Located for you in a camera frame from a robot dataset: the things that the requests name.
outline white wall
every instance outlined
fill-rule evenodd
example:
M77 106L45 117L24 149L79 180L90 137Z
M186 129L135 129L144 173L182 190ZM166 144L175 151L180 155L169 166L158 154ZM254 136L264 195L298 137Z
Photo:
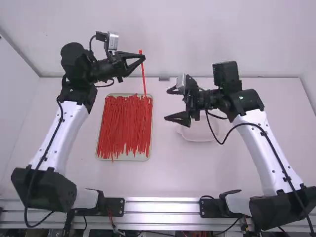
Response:
M29 65L1 38L0 181L31 105L38 80L39 77Z
M298 76L316 65L314 0L3 0L0 26L43 76L61 76L60 49L97 31L147 56L148 75L212 75L236 60L243 76ZM93 42L98 57L103 46Z

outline white table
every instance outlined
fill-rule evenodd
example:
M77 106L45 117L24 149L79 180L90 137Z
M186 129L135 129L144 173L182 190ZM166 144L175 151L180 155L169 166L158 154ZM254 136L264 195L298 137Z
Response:
M197 79L197 81L201 87L214 88L213 79ZM244 89L254 88L259 93L266 106L270 126L291 166L301 176L305 185L315 185L316 117L299 78L245 78L242 79L242 83ZM262 192L259 176L237 131L229 136L224 146L219 146L214 142L188 142L175 132L176 124L163 119L165 115L180 112L185 108L181 96L165 93L166 89L174 84L175 79L171 82L161 82L158 78L147 79L147 91L154 98L154 119L152 154L150 159L144 162L111 163L108 160L95 158L104 98L109 93L142 93L141 79L129 78L125 79L124 83L116 83L112 87L100 89L91 115L82 126L74 143L67 164L66 176L80 187L103 190L106 196L125 197L130 200L127 206L139 200L139 203L143 205L138 206L138 209L134 208L130 213L127 212L122 219L117 219L122 225L125 223L131 229L133 227L128 223L137 225L136 228L142 225L142 229L145 227L150 229L179 229L180 227L199 230L225 229L228 224L216 225L214 224L216 219L201 219L198 216L197 198L201 195L217 197L220 193L233 189L242 189L243 192L260 195ZM55 98L59 92L60 79L40 80L33 104L24 121L1 183L3 187L6 187L5 192L2 191L3 198L17 198L9 191L12 190L11 173L16 166L27 165L39 148L55 115L57 109ZM231 127L227 121L220 121L220 124L222 133L226 133ZM157 214L151 215L151 213L157 213L158 210L148 207L153 206L150 203L157 204L156 199L144 199L144 197L161 197L158 203L162 202L167 207L173 206L173 203L185 205L182 209L170 208L170 211L168 208L163 209L160 219ZM21 206L19 202L10 205L13 209L19 209ZM176 213L188 215L183 219L183 215L177 216ZM22 213L19 214L21 214L17 218L19 226L24 226ZM30 215L34 215L30 219L40 219L36 212ZM59 219L58 226L61 227L60 222L63 220L60 219L61 215L64 216L57 213L48 220L54 222ZM14 219L13 214L6 215L6 218L6 221ZM316 224L316 217L311 218ZM77 218L77 221L83 228L82 219ZM96 228L101 228L97 224L101 221L106 222L106 219L91 219L91 222L95 222ZM227 222L228 220L219 219L218 221ZM300 225L293 223L287 228L289 231L308 231L305 224L304 220L300 222Z

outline robotic arm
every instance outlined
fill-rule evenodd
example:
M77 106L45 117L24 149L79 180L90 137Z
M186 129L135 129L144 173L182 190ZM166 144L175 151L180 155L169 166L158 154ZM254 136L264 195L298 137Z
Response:
M262 197L245 197L241 190L220 195L219 199L200 200L201 217L251 216L262 230L308 218L316 206L316 187L305 187L277 143L267 120L264 105L254 89L242 89L236 62L213 64L215 90L202 90L189 75L178 77L168 94L182 94L186 110L165 120L190 127L200 111L219 109L241 134L260 176ZM223 207L218 213L214 209Z
M11 175L11 181L25 206L24 219L29 228L37 226L28 224L29 207L66 213L81 210L88 211L89 215L108 215L110 201L123 206L123 198L105 198L99 190L77 189L65 177L73 142L90 114L97 95L97 86L94 84L109 80L114 83L113 77L123 82L122 78L129 76L145 60L145 56L140 54L121 51L114 53L118 46L116 33L96 32L93 38L104 42L107 58L97 60L91 49L86 50L75 42L62 48L61 64L66 73L57 97L59 109L53 124L30 164L26 168L15 168ZM127 59L137 61L128 65Z

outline black mount bracket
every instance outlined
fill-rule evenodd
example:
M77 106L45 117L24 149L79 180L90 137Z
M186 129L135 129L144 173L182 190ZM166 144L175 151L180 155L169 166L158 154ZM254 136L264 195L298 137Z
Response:
M226 203L221 199L201 198L199 200L199 215L202 218L238 218L241 214L226 213Z
M112 216L122 217L124 215L125 199L122 197L104 197L103 192L98 192L98 201L92 209L72 209L67 213L63 230L63 237L69 237L71 223L75 216Z
M122 197L105 197L104 203L99 205L96 210L79 210L76 216L109 216L122 217L124 215L125 199Z
M241 190L231 190L219 195L218 199L202 196L199 199L199 214L202 218L238 218L244 215L229 211L225 197L229 194L239 193Z

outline bundle of red cable ties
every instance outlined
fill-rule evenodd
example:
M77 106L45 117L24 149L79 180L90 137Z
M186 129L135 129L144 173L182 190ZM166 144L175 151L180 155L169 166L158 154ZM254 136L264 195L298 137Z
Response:
M137 94L108 96L105 100L97 156L118 158L121 154L149 157L153 99Z

